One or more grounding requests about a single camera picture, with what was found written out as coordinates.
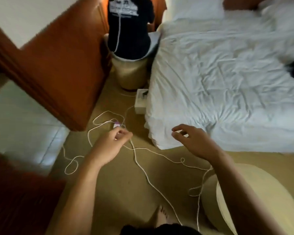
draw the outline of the white box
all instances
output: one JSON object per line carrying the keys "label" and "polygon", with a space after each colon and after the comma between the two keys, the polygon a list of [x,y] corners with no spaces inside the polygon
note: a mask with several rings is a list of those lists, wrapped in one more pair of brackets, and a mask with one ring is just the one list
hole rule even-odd
{"label": "white box", "polygon": [[148,89],[137,89],[135,98],[135,112],[138,115],[144,115],[146,113],[147,94],[144,94]]}

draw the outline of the wrinkled sheet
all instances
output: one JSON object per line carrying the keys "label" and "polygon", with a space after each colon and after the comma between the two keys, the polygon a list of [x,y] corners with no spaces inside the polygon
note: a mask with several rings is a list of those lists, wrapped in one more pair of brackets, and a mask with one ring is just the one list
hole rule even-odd
{"label": "wrinkled sheet", "polygon": [[224,150],[294,152],[294,32],[261,18],[163,23],[147,98],[149,137],[181,144],[181,123],[201,127]]}

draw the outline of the bare foot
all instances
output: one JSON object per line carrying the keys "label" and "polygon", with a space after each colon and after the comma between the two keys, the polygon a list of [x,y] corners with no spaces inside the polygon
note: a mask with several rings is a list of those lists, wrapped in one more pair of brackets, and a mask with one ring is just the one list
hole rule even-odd
{"label": "bare foot", "polygon": [[168,216],[166,214],[166,211],[164,208],[160,205],[157,207],[156,211],[154,214],[151,216],[148,225],[149,227],[154,227],[157,228],[163,224],[168,223]]}

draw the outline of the beige carpet floor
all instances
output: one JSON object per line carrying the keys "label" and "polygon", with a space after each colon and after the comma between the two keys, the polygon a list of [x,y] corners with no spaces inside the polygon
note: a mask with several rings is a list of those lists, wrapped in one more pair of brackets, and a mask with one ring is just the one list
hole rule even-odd
{"label": "beige carpet floor", "polygon": [[[134,105],[135,98],[122,94],[134,95],[120,89],[114,80],[113,74],[107,79],[102,94],[94,109],[91,119],[110,110],[124,115],[127,108]],[[102,115],[97,123],[120,117],[111,113]],[[144,128],[143,115],[136,115],[134,109],[128,111],[126,126],[134,134],[135,147],[143,147],[165,154],[171,160],[179,162],[181,157],[191,166],[209,168],[206,161],[192,156],[184,147],[170,150],[155,148],[148,138],[148,130]],[[88,129],[93,127],[90,121]],[[94,142],[98,136],[112,128],[106,124],[91,132],[90,138]],[[67,157],[85,155],[90,150],[87,141],[87,132],[71,132],[65,144]],[[294,154],[280,153],[229,153],[235,162],[258,166],[277,178],[294,197]],[[197,198],[188,196],[188,189],[201,184],[204,171],[190,169],[181,164],[169,162],[162,156],[150,153],[147,150],[138,150],[137,157],[149,175],[150,181],[169,199],[184,225],[196,227]],[[74,174],[66,176],[64,169],[69,162],[63,158],[62,152],[54,165],[51,175],[56,178],[66,178],[68,185],[63,193],[59,205],[50,224],[49,231],[65,203],[67,194],[74,181]],[[140,225],[146,222],[157,205],[162,204],[168,211],[170,218],[176,222],[173,210],[168,203],[146,181],[145,175],[133,160],[133,151],[122,148],[118,156],[102,168],[96,190],[95,212],[93,221],[94,234],[119,234],[123,225]],[[215,231],[201,210],[200,224],[203,234],[220,234]]]}

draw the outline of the white print on t-shirt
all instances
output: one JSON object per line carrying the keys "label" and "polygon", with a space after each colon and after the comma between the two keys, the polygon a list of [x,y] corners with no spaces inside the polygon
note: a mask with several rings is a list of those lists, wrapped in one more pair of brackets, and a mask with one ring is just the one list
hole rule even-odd
{"label": "white print on t-shirt", "polygon": [[138,16],[138,7],[131,0],[110,1],[109,11],[114,14]]}

